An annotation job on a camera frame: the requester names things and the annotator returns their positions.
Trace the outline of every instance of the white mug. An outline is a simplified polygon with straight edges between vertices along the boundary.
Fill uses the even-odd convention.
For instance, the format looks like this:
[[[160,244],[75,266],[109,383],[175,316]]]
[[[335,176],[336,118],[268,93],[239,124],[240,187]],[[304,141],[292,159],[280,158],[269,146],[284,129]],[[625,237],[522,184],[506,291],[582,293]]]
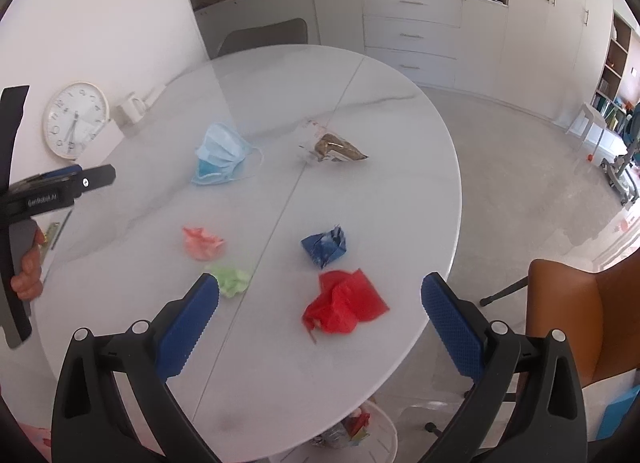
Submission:
[[[120,107],[131,123],[138,123],[142,120],[148,110],[146,104],[136,93],[131,93],[127,99],[120,104]]]

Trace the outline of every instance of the blue face mask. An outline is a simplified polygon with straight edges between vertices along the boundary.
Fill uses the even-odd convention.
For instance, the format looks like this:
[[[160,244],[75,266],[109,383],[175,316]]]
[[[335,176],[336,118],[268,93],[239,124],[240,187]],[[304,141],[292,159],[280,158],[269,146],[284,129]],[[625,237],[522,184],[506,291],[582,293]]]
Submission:
[[[196,150],[198,167],[191,180],[196,185],[217,185],[235,181],[234,171],[255,149],[224,123],[207,129],[202,145]]]

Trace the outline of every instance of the hand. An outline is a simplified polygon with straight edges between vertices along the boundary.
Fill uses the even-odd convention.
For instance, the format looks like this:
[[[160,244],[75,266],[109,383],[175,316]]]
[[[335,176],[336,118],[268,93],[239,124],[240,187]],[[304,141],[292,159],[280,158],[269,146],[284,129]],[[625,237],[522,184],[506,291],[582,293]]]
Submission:
[[[40,249],[39,246],[45,242],[44,234],[39,228],[33,241],[33,248],[24,254],[20,265],[22,272],[11,280],[11,287],[18,294],[20,300],[33,300],[42,295],[42,283],[40,275]]]

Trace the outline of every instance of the white round table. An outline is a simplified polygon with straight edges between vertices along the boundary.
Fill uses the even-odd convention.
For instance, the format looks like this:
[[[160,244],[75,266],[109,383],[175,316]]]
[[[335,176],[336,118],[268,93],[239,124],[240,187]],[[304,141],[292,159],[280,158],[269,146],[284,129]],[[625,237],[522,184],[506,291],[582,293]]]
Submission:
[[[293,131],[308,119],[369,159],[306,165]],[[257,175],[190,183],[212,122],[261,148]],[[221,298],[168,385],[223,461],[292,448],[369,398],[428,322],[422,279],[452,264],[462,192],[447,128],[411,81],[356,53],[276,46],[204,64],[169,85],[108,161],[116,182],[78,200],[35,303],[44,351],[59,374],[76,329],[114,334],[151,320],[206,265],[187,256],[182,226],[222,236],[219,265],[252,274],[250,287]],[[336,224],[348,252],[327,269],[362,268],[390,312],[351,335],[317,333],[315,345],[301,318],[319,270],[300,240]]]

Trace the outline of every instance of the cabinet drawer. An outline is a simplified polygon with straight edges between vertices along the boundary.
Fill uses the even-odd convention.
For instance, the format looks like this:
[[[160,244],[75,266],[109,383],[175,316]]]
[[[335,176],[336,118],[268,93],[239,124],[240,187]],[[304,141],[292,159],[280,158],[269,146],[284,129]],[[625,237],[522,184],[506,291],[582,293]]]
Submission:
[[[367,47],[367,55],[397,69],[418,85],[453,88],[456,60],[452,58]]]
[[[460,27],[462,0],[364,0],[364,15],[408,18]]]
[[[365,43],[368,47],[417,51],[457,58],[460,28],[434,22],[366,16]]]

